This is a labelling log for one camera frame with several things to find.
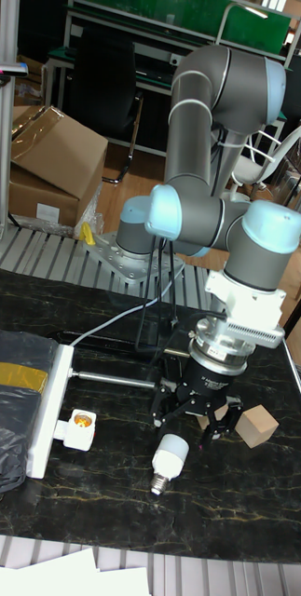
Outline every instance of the black plastic bag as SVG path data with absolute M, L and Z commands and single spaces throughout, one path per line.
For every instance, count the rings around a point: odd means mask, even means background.
M 49 373 L 58 344 L 31 335 L 0 331 L 0 362 Z M 0 385 L 0 493 L 25 480 L 27 454 L 41 394 L 27 387 Z

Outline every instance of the white paper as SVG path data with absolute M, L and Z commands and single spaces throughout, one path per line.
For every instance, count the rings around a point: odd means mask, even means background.
M 101 571 L 91 589 L 92 596 L 149 596 L 146 568 Z
M 24 590 L 19 591 L 19 581 L 16 569 L 0 567 L 0 596 L 24 596 Z
M 43 205 L 43 203 L 37 203 L 36 217 L 39 220 L 45 220 L 52 224 L 59 222 L 60 210 L 58 207 L 51 207 L 50 205 Z
M 0 567 L 0 596 L 149 596 L 145 567 L 98 573 L 92 549 L 22 569 Z

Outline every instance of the light blue joint cap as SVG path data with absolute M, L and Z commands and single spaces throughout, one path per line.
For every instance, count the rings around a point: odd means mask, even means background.
M 120 220 L 125 224 L 144 224 L 150 209 L 150 196 L 134 196 L 123 206 Z
M 242 227 L 263 249 L 289 254 L 299 244 L 301 214 L 276 203 L 254 201 L 243 215 Z
M 204 246 L 202 249 L 200 249 L 198 252 L 196 252 L 196 254 L 192 254 L 193 257 L 204 257 L 205 254 L 207 254 L 211 249 L 207 246 Z
M 285 70 L 279 62 L 265 58 L 267 71 L 267 122 L 277 120 L 286 87 Z
M 145 229 L 149 234 L 176 240 L 182 230 L 182 207 L 178 193 L 169 184 L 155 186 Z

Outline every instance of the green board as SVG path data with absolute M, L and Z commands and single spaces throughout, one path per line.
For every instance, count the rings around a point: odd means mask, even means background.
M 93 0 L 93 4 L 216 37 L 230 0 Z M 267 19 L 261 19 L 243 7 L 232 7 L 222 39 L 279 54 L 289 29 L 290 18 L 281 13 L 265 14 Z

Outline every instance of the yellow component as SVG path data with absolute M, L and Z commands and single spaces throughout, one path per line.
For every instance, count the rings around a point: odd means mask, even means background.
M 0 385 L 33 389 L 43 393 L 48 373 L 21 364 L 0 362 Z
M 93 235 L 91 233 L 91 229 L 89 227 L 89 223 L 88 222 L 84 222 L 81 225 L 79 240 L 85 240 L 86 244 L 89 244 L 89 246 L 94 246 L 95 245 L 95 240 L 94 240 Z

